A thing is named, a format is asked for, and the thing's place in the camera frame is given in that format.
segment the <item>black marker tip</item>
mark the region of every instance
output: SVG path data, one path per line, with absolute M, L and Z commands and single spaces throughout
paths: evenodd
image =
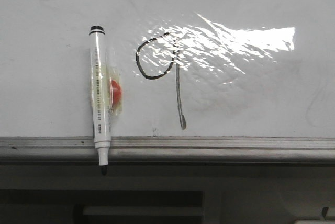
M 182 118 L 180 119 L 180 125 L 182 127 L 182 130 L 186 129 L 186 119 L 183 114 L 182 114 Z
M 107 174 L 107 165 L 102 165 L 101 166 L 101 174 L 103 176 L 106 176 L 106 174 Z

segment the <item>whiteboard marker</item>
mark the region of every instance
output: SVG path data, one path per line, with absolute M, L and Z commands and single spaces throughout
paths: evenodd
M 107 173 L 110 147 L 110 93 L 105 32 L 101 26 L 91 27 L 91 96 L 93 108 L 94 145 L 103 175 Z

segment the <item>white surface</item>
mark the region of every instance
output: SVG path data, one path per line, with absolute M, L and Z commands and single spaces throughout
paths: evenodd
M 0 135 L 93 134 L 88 31 L 101 25 L 124 91 L 115 136 L 334 137 L 334 11 L 333 0 L 2 0 Z M 135 49 L 160 27 L 214 33 L 197 14 L 240 32 L 295 28 L 294 49 L 245 61 L 245 74 L 215 66 L 230 84 L 181 70 L 182 131 L 175 67 L 145 80 Z

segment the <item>metal ledge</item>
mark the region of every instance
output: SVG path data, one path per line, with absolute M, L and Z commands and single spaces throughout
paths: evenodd
M 202 216 L 202 207 L 115 207 L 85 206 L 83 215 Z
M 335 138 L 113 137 L 110 161 L 332 163 Z M 0 161 L 96 162 L 93 137 L 0 137 Z

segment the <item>whiteboard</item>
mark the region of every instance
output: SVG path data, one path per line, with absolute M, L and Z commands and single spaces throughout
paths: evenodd
M 110 64 L 120 73 L 114 136 L 335 136 L 333 0 L 2 0 L 1 6 L 1 136 L 93 134 L 92 25 L 105 28 Z M 146 80 L 135 52 L 150 38 L 185 30 L 182 130 L 176 65 Z M 221 38 L 222 31 L 232 37 Z M 202 50 L 200 34 L 208 40 Z

